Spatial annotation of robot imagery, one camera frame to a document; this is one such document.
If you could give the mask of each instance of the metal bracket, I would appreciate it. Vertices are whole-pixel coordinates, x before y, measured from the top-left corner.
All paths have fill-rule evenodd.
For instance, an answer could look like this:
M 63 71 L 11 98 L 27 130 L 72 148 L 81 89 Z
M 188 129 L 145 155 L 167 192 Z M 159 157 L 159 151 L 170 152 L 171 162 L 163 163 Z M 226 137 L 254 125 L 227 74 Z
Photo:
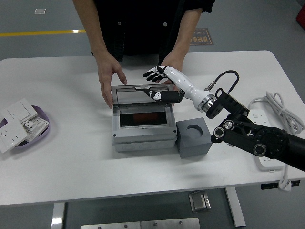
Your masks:
M 66 203 L 56 203 L 53 209 L 51 229 L 62 229 Z
M 211 210 L 208 194 L 205 191 L 198 191 L 189 194 L 192 212 L 203 212 Z
M 84 225 L 81 229 L 200 229 L 198 218 Z
M 235 187 L 226 187 L 225 191 L 227 193 L 233 221 L 236 227 L 246 226 L 246 222 L 244 221 L 244 215 L 242 212 L 242 208 L 240 207 L 240 203 L 238 200 L 238 196 L 236 193 Z

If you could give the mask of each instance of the gray cube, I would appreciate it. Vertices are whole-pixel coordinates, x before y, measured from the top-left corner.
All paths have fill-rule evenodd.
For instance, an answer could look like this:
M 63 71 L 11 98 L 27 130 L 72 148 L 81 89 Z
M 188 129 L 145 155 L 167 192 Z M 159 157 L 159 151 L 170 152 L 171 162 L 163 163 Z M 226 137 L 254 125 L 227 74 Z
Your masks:
M 180 158 L 205 155 L 212 142 L 204 118 L 179 121 L 177 125 L 177 147 Z

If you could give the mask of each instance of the person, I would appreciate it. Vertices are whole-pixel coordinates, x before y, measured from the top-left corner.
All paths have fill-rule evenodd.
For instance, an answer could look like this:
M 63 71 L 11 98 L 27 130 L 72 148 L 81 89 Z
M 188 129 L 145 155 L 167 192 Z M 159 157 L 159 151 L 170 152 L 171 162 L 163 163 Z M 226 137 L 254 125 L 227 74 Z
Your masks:
M 98 66 L 102 96 L 112 108 L 111 80 L 127 79 L 124 55 L 159 54 L 158 65 L 182 70 L 202 12 L 215 0 L 73 0 Z

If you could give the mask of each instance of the white power cord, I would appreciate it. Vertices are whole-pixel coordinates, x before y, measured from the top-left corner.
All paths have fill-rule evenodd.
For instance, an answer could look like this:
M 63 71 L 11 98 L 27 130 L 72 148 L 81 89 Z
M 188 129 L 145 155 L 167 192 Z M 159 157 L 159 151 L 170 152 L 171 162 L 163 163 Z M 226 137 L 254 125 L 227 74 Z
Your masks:
M 273 111 L 280 117 L 285 127 L 285 130 L 289 134 L 296 135 L 301 133 L 305 129 L 303 121 L 294 113 L 290 112 L 284 107 L 284 101 L 279 93 L 275 93 L 272 95 L 270 92 L 266 92 L 266 95 L 264 97 L 253 99 L 249 103 L 248 108 L 250 109 L 250 106 L 256 102 L 268 103 L 272 107 Z M 283 179 L 281 179 L 278 183 L 278 188 L 283 191 L 291 191 L 291 181 L 288 180 L 287 164 L 285 165 Z

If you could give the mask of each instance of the yellow floor line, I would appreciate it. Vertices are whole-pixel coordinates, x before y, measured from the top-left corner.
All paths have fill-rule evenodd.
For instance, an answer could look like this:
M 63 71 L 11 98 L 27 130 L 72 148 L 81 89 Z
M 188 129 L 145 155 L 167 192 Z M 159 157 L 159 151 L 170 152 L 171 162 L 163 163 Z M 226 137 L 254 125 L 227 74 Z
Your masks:
M 57 30 L 57 31 L 37 31 L 37 32 L 5 32 L 5 33 L 0 33 L 0 37 L 48 35 L 48 34 L 66 34 L 66 33 L 84 33 L 84 32 L 86 32 L 86 30 Z

